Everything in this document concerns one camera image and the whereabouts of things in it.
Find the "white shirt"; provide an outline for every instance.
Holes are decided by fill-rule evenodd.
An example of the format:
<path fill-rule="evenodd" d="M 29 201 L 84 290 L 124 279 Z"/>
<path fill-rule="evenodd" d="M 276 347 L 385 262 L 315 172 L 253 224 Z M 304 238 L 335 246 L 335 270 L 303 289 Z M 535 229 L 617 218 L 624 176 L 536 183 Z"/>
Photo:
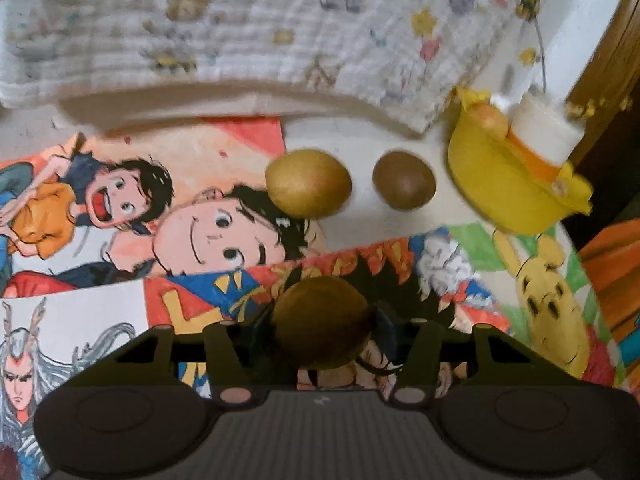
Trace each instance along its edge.
<path fill-rule="evenodd" d="M 106 251 L 109 249 L 116 232 L 118 232 L 118 229 L 115 227 L 98 229 L 92 226 L 76 226 L 71 241 L 46 260 L 43 260 L 37 254 L 35 256 L 22 256 L 20 253 L 14 253 L 12 256 L 12 273 L 16 274 L 21 270 L 32 270 L 55 276 L 84 264 L 108 262 Z"/>

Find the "flower stem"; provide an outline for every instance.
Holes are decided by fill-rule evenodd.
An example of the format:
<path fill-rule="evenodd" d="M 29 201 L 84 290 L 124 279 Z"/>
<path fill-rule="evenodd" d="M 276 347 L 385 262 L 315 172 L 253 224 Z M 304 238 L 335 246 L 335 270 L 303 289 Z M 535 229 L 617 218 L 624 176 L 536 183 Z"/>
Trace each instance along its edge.
<path fill-rule="evenodd" d="M 546 94 L 546 56 L 545 56 L 545 44 L 542 41 L 542 32 L 540 31 L 540 24 L 538 23 L 538 16 L 534 14 L 533 25 L 536 27 L 536 34 L 538 35 L 538 43 L 540 44 L 540 62 L 542 64 L 542 91 Z"/>

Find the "orange shirt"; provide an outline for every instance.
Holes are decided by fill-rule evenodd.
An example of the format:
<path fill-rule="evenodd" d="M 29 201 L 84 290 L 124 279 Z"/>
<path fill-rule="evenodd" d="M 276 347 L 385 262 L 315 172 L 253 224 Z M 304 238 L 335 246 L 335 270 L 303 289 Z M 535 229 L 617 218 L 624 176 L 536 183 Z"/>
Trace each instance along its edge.
<path fill-rule="evenodd" d="M 76 194 L 69 184 L 46 182 L 36 196 L 18 211 L 11 229 L 26 244 L 35 244 L 44 260 L 67 245 L 74 234 L 76 220 L 69 213 Z M 10 253 L 15 253 L 11 246 Z"/>

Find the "gripped fruit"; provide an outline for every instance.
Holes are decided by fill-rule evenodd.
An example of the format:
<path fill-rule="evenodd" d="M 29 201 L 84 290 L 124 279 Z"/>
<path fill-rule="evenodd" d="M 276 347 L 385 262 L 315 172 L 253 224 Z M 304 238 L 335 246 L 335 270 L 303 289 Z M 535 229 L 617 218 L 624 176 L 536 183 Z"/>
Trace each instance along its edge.
<path fill-rule="evenodd" d="M 469 114 L 496 139 L 504 140 L 509 132 L 509 121 L 497 107 L 489 103 L 477 103 L 469 108 Z"/>
<path fill-rule="evenodd" d="M 353 361 L 375 322 L 364 296 L 337 276 L 296 283 L 278 298 L 271 314 L 278 351 L 304 370 L 333 370 Z"/>
<path fill-rule="evenodd" d="M 388 152 L 373 168 L 373 184 L 393 209 L 410 211 L 425 205 L 436 193 L 431 168 L 408 152 Z"/>
<path fill-rule="evenodd" d="M 320 150 L 285 153 L 268 165 L 264 176 L 269 198 L 291 218 L 330 216 L 351 195 L 349 171 Z"/>

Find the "yellow bowl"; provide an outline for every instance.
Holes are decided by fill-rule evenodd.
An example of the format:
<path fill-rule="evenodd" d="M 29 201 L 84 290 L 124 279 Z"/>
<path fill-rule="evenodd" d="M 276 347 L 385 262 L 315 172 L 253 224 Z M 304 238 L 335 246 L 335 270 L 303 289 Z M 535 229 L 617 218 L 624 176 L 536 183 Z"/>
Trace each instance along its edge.
<path fill-rule="evenodd" d="M 591 185 L 566 163 L 555 183 L 535 179 L 517 149 L 492 136 L 468 108 L 486 94 L 460 94 L 462 111 L 448 149 L 449 169 L 468 201 L 497 227 L 535 235 L 575 213 L 589 214 Z"/>

